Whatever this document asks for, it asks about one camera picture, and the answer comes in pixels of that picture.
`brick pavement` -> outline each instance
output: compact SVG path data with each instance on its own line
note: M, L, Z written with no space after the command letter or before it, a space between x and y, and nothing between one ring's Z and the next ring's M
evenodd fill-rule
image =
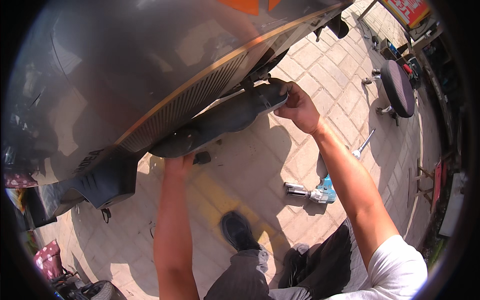
M371 40L362 37L362 27L355 21L368 4L357 1L342 13L353 27L347 37L338 40L324 29L316 43L315 35L310 34L290 49L271 75L294 80L305 89L351 149L376 128L361 162L399 232L408 243L418 246L430 207L425 199L414 199L409 192L409 172L415 170L417 158L427 168L438 160L440 144L433 134L436 122L424 93L420 93L414 117L401 119L399 127L388 116L375 114L376 107L388 103L385 92L381 84L365 87L360 82L384 59L371 50ZM365 20L380 39L387 36L395 45L404 43L400 25L379 4ZM193 273L201 297L235 253L217 226L223 213L241 211L251 222L255 238L272 254L266 274L271 287L277 285L283 256L291 245L323 242L346 217L338 200L318 205L284 196L284 181L308 188L319 181L315 171L318 148L290 120L263 116L221 143L211 143L207 150L212 162L194 166L187 189ZM84 278L111 280L128 299L158 299L151 232L155 230L162 168L162 159L148 154L139 162L136 193L111 207L109 224L83 202L60 216L57 223L40 228L42 239L57 238L64 266L79 270ZM424 187L431 184L421 183Z

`black shoe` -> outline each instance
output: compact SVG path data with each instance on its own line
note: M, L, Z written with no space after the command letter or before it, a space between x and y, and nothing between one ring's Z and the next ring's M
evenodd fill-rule
M309 245L299 243L285 254L283 261L285 271L278 282L278 288L291 288L298 284L297 278L299 274L307 267L309 249Z
M220 221L220 230L227 242L237 251L261 250L260 244L253 238L247 219L235 211L226 213Z

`ventilation slots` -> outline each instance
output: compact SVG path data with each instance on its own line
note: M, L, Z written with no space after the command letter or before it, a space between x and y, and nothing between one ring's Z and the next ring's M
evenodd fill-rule
M230 81L246 55L239 56L223 65L171 100L128 136L119 145L118 148L122 149L118 149L118 151L138 152L193 118L220 96L220 92Z

